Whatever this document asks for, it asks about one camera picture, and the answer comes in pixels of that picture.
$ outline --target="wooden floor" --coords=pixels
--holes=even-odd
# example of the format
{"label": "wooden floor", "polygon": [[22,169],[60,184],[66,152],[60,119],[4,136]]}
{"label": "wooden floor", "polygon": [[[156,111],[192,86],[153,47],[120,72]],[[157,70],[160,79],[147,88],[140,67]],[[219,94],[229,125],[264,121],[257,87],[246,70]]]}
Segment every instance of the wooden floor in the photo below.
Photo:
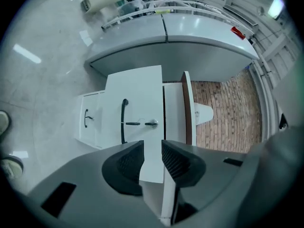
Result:
{"label": "wooden floor", "polygon": [[243,152],[261,140],[261,112],[250,72],[226,83],[192,81],[194,102],[213,108],[214,117],[197,126],[197,146]]}

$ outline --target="brick patterned floor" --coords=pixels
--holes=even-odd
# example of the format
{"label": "brick patterned floor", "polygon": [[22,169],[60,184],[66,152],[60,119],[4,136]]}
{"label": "brick patterned floor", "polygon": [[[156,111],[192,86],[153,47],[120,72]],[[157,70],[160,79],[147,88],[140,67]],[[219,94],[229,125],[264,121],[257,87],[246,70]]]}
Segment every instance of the brick patterned floor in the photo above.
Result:
{"label": "brick patterned floor", "polygon": [[213,119],[196,127],[197,146],[243,152],[261,140],[261,111],[248,70],[225,83],[192,81],[194,102],[213,108]]}

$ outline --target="red object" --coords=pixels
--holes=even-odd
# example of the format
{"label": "red object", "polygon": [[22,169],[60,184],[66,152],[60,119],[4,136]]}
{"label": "red object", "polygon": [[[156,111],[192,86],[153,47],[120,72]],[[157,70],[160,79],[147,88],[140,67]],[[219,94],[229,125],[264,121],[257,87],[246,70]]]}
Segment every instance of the red object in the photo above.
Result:
{"label": "red object", "polygon": [[231,31],[235,33],[238,37],[240,37],[242,40],[246,37],[242,34],[241,31],[239,31],[235,26],[231,28]]}

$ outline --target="person's foot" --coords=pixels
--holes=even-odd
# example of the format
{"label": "person's foot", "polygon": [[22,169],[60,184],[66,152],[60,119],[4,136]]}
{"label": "person's foot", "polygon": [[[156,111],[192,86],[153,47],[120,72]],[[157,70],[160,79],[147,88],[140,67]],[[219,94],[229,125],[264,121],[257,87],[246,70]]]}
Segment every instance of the person's foot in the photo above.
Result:
{"label": "person's foot", "polygon": [[0,166],[3,169],[6,178],[9,180],[17,179],[22,176],[23,164],[14,156],[1,159]]}
{"label": "person's foot", "polygon": [[5,111],[0,111],[0,136],[8,129],[10,116]]}

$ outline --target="gray floor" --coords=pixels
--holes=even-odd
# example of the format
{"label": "gray floor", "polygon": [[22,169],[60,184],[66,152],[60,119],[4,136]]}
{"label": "gray floor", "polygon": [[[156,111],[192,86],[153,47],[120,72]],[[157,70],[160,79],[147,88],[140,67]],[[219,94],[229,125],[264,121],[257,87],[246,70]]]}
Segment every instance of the gray floor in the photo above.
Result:
{"label": "gray floor", "polygon": [[22,158],[24,175],[13,185],[23,193],[70,159],[94,151],[73,138],[74,102],[104,89],[105,79],[84,68],[88,47],[79,32],[101,36],[113,13],[106,8],[84,16],[80,1],[28,0],[2,43],[0,109],[11,115],[12,126],[0,148]]}

